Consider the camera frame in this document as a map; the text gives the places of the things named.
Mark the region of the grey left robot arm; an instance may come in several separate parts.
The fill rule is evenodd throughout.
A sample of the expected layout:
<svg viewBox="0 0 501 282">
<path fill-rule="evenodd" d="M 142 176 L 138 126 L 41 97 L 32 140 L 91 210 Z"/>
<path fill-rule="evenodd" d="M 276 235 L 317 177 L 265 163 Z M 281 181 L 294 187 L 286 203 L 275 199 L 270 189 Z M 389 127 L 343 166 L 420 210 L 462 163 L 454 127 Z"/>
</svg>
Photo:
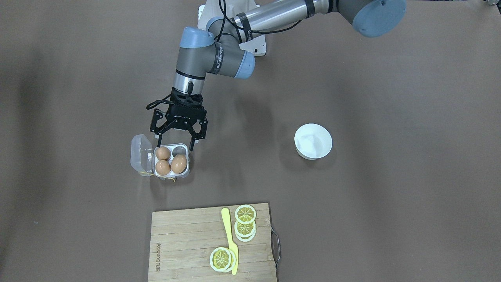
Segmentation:
<svg viewBox="0 0 501 282">
<path fill-rule="evenodd" d="M 157 146 L 161 146 L 163 134 L 172 129 L 190 133 L 190 151 L 205 138 L 207 112 L 202 89 L 206 75 L 247 79 L 254 71 L 254 55 L 240 44 L 332 12 L 340 13 L 364 37 L 379 37 L 400 23 L 407 7 L 404 0 L 276 0 L 229 17 L 226 2 L 220 0 L 218 5 L 222 16 L 211 18 L 205 29 L 183 30 L 172 91 L 147 105 L 148 110 L 155 110 L 150 132 L 157 137 Z"/>
</svg>

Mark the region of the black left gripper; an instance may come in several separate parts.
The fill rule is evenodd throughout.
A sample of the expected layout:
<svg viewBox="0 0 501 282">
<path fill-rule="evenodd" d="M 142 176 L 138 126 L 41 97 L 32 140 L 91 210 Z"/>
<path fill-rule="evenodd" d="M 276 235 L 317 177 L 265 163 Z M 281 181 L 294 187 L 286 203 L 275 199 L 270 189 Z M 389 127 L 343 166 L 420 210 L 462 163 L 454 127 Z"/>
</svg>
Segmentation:
<svg viewBox="0 0 501 282">
<path fill-rule="evenodd" d="M 163 134 L 171 128 L 188 130 L 191 135 L 189 150 L 193 151 L 195 144 L 205 139 L 208 120 L 207 111 L 204 109 L 203 97 L 201 94 L 188 94 L 172 88 L 170 94 L 172 102 L 167 112 L 154 109 L 150 123 L 150 132 L 154 133 L 156 139 L 162 139 Z M 193 125 L 200 125 L 199 132 L 195 132 Z"/>
</svg>

